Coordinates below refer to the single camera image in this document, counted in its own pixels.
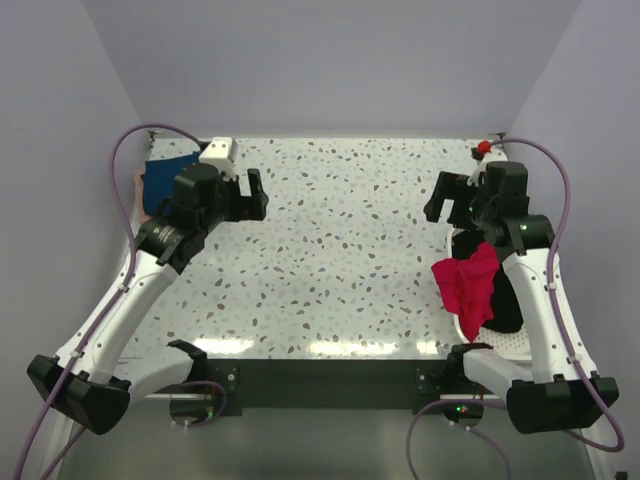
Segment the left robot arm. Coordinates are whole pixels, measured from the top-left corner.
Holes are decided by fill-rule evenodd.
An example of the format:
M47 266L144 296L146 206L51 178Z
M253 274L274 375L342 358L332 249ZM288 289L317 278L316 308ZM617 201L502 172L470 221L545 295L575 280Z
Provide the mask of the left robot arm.
M265 219L269 199L260 172L250 169L247 177L247 196L237 177L211 164L187 165L175 177L171 196L140 226L128 269L90 318L54 356L37 355L29 364L28 377L54 410L103 435L149 394L172 385L196 392L205 385L206 353L182 340L128 372L118 373L116 366L147 312L219 224Z

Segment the red t shirt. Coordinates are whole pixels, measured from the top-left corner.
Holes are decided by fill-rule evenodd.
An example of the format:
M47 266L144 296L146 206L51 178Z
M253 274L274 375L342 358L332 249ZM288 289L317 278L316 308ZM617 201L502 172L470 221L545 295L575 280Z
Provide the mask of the red t shirt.
M469 259L447 258L432 267L444 308L458 317L464 337L474 342L494 318L491 297L500 263L493 246L482 242Z

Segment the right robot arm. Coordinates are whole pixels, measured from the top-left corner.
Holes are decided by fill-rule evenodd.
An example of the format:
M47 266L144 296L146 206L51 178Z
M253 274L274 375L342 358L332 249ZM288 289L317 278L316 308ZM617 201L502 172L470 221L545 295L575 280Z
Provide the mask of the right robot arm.
M487 163L476 185L467 175L442 172L424 207L427 220L437 222L444 202L452 201L448 223L482 233L495 247L530 345L530 368L486 344L456 345L445 379L459 393L479 384L498 396L523 434L584 429L619 390L614 378L599 374L581 341L552 249L554 231L546 216L529 213L527 181L526 167L517 162Z

